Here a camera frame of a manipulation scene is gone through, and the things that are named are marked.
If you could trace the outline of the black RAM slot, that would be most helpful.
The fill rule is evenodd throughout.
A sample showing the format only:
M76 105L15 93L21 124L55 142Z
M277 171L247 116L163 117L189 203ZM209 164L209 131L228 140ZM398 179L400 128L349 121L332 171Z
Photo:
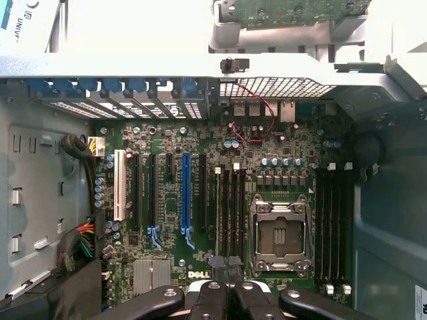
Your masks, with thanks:
M238 232L238 191L239 191L239 176L240 176L240 164L233 164L232 172L232 184L231 184L231 205L230 205L230 217L231 217L231 253L233 256L239 256L239 232Z
M245 200L246 170L240 170L240 257L244 260L245 225L246 225L246 200Z
M326 295L332 295L334 286L331 284L331 187L332 178L329 171L325 174L325 188L324 188L324 283Z
M335 223L336 223L336 249L334 253L336 254L335 263L334 263L334 285L337 285L340 278L340 218L341 218L341 178L340 172L337 171L334 176L334 187L336 188L335 192Z
M342 190L343 200L343 248L342 255L344 262L342 267L342 283L345 284L343 292L350 295L352 292L352 218L353 218L353 192L354 181L351 170L344 171L344 182Z
M324 226L324 176L321 169L316 171L316 256L315 278L318 285L323 280L323 226Z
M221 217L221 205L220 205L220 194L221 194L221 167L215 168L216 177L216 256L220 255L220 217Z
M229 190L230 190L230 171L224 169L223 190L222 190L222 253L224 257L228 256L228 216L229 216Z

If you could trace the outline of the silver finned chipset heatsink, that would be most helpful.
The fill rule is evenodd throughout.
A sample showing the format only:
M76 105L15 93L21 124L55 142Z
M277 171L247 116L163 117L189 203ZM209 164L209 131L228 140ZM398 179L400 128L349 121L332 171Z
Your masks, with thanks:
M133 262L133 294L141 295L171 285L171 262L167 259L140 259Z

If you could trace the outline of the silver CPU socket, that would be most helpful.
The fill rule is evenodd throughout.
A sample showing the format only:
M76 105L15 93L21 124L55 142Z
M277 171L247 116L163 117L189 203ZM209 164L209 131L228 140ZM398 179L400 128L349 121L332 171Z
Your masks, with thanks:
M249 207L248 254L254 277L266 273L306 276L314 261L308 197L273 201L256 193Z

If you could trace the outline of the long black expansion slot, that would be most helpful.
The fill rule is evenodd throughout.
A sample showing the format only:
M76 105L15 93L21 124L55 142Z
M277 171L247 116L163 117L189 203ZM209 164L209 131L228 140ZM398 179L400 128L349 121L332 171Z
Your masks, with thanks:
M149 156L149 226L155 227L157 220L157 155Z
M207 158L206 154L199 155L199 204L201 229L207 228Z
M139 153L133 155L133 228L139 230L141 227L141 157Z

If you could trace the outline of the blue expansion slot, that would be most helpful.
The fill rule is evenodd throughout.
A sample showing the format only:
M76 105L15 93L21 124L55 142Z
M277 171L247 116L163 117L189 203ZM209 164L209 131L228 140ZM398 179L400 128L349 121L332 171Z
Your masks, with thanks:
M191 219L191 155L189 153L182 155L181 168L181 234L184 235L190 228Z

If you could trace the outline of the black power supply box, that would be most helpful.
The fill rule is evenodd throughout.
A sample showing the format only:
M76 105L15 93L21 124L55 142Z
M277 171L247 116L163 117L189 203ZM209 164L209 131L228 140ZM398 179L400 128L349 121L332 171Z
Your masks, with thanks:
M101 262L56 273L0 307L0 320L88 320L101 313Z

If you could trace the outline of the white expansion slot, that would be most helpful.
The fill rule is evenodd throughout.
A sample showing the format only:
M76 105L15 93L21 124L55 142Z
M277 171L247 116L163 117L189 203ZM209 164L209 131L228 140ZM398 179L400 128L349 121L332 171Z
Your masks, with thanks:
M126 152L122 149L114 150L114 182L113 182L113 219L125 219L126 206Z

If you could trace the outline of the green Dell motherboard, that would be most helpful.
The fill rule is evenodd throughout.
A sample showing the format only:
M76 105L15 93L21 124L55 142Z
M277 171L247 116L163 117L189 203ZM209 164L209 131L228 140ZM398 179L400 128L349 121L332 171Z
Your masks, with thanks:
M216 177L221 167L220 255L222 253L222 190L224 169L230 171L228 258L232 256L230 205L233 164L246 170L245 255L242 261L244 280L260 281L277 295L286 288L305 288L321 293L343 305L350 305L352 292L345 295L342 283L344 171L351 170L352 120L330 104L296 104L296 122L280 123L271 117L236 117L232 106L207 121L140 121L104 122L97 128L105 138L106 156L97 162L95 207L103 215L104 247L101 250L103 269L103 307L114 307L137 295L133 294L133 262L140 259L167 259L171 262L171 285L189 291L192 283L212 280L209 261L216 256ZM114 150L126 152L126 216L113 219ZM133 228L133 155L141 157L141 227ZM175 159L173 177L165 173L165 155ZM191 155L191 219L190 228L181 234L181 172L182 155ZM157 220L149 226L149 156L157 155ZM207 158L207 228L201 229L199 196L199 155ZM331 173L331 284L332 295L326 295L323 280L315 278L316 256L316 171ZM334 176L341 178L340 278L334 285L336 254ZM249 207L256 193L273 201L293 201L304 194L312 210L314 261L306 276L296 273L266 273L254 277L248 254ZM238 191L238 232L240 240L240 176Z

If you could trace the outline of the white barcode sticker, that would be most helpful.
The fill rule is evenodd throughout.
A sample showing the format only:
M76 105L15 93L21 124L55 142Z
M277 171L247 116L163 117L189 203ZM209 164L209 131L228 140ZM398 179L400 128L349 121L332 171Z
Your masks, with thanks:
M419 285L414 286L414 318L427 320L427 290Z

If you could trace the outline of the black round case fan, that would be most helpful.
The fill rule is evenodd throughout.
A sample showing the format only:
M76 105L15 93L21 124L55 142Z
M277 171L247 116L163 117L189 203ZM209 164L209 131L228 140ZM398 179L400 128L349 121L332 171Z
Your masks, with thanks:
M362 173L384 162L386 149L383 140L373 131L359 134L354 142L354 161Z

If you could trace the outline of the white power connector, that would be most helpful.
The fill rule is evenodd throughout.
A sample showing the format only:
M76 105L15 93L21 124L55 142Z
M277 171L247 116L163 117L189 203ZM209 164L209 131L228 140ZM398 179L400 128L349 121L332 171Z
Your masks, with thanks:
M104 137L88 137L87 145L92 157L105 156L105 138Z

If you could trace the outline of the silver rear port block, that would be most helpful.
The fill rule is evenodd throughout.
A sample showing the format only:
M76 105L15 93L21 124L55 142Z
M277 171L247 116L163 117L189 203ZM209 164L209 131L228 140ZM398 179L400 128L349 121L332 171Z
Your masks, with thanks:
M296 102L267 99L267 103L255 99L232 99L231 106L236 117L271 117L280 123L296 122Z

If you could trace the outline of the grey metal PC case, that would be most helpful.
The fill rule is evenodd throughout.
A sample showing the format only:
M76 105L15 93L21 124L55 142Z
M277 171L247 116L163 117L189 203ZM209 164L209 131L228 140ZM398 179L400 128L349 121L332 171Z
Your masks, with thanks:
M249 59L223 74L222 59ZM415 320L427 290L427 78L406 62L321 63L305 53L0 56L0 307L56 273L101 262L103 213L88 137L104 122L207 121L232 99L333 105L352 120L352 302ZM386 154L362 173L354 142Z

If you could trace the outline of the green circuit board card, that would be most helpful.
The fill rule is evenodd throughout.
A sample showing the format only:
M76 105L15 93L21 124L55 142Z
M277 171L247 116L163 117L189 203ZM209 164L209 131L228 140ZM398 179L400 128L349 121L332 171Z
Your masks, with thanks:
M314 25L339 20L346 0L235 0L234 17L246 29Z

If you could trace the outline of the white Universal Robots box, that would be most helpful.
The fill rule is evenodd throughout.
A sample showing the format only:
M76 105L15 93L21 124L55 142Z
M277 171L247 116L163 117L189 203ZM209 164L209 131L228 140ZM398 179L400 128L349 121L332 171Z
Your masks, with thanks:
M0 0L0 53L44 53L67 0Z

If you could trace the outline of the black intrusion switch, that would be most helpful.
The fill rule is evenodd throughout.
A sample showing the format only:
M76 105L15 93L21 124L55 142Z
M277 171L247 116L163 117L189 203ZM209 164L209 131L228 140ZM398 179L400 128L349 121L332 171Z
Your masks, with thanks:
M245 72L250 68L249 59L233 59L228 57L220 62L220 69L223 74Z

